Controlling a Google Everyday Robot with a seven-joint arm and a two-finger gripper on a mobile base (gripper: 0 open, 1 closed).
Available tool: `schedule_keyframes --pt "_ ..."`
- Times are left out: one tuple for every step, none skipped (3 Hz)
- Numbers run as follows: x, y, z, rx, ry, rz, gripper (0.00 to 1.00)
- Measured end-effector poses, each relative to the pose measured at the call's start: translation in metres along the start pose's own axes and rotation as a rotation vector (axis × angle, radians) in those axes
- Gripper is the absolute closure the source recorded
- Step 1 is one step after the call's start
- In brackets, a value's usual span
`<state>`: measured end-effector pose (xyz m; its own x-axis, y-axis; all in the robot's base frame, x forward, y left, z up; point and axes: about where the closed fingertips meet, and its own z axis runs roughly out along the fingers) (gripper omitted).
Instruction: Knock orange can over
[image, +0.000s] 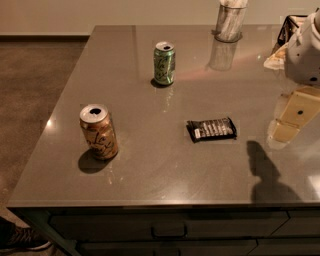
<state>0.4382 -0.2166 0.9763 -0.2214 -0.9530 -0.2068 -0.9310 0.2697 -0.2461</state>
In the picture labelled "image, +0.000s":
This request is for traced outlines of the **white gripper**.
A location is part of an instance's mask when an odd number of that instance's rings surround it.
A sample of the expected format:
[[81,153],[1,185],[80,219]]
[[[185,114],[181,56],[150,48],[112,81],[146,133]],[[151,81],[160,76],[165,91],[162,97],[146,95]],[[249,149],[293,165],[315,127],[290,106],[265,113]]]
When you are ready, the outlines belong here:
[[285,74],[302,86],[284,95],[271,138],[280,143],[293,140],[320,112],[320,12],[310,14],[291,36],[286,49]]

